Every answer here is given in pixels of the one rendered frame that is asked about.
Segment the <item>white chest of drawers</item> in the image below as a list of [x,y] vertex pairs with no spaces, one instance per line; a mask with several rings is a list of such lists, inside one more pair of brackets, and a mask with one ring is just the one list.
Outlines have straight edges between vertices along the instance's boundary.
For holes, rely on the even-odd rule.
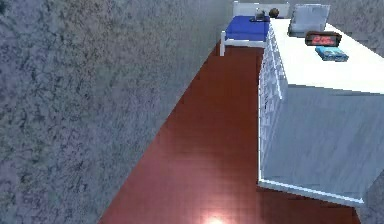
[[359,206],[384,171],[384,58],[348,35],[324,61],[271,22],[258,87],[258,184]]

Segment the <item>white bed with blue cover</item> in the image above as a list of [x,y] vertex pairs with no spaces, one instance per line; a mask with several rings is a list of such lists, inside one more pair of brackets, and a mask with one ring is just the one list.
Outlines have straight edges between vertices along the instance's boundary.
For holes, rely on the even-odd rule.
[[[265,11],[265,20],[255,19],[256,9],[261,8]],[[290,4],[260,4],[260,3],[241,3],[239,0],[233,2],[233,18],[229,25],[220,34],[220,56],[225,55],[227,46],[236,47],[256,47],[265,46],[266,36],[269,30],[269,11],[272,8],[279,10],[278,19],[288,16]]]

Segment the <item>blue book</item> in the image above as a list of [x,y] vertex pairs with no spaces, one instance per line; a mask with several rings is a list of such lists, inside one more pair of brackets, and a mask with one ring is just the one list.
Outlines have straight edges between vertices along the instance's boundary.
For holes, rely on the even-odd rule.
[[349,59],[338,47],[316,46],[315,51],[323,61],[346,62]]

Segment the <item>black alarm clock red display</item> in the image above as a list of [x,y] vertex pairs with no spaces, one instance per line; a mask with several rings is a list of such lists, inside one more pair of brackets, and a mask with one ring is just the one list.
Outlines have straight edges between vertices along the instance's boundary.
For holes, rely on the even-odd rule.
[[342,35],[333,31],[309,31],[305,36],[307,46],[338,47]]

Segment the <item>grey open laptop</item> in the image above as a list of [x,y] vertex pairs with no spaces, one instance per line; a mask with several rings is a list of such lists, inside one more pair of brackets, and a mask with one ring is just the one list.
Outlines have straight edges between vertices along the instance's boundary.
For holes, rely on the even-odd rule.
[[324,31],[329,12],[329,5],[296,4],[293,8],[287,34],[290,37],[303,38],[309,31]]

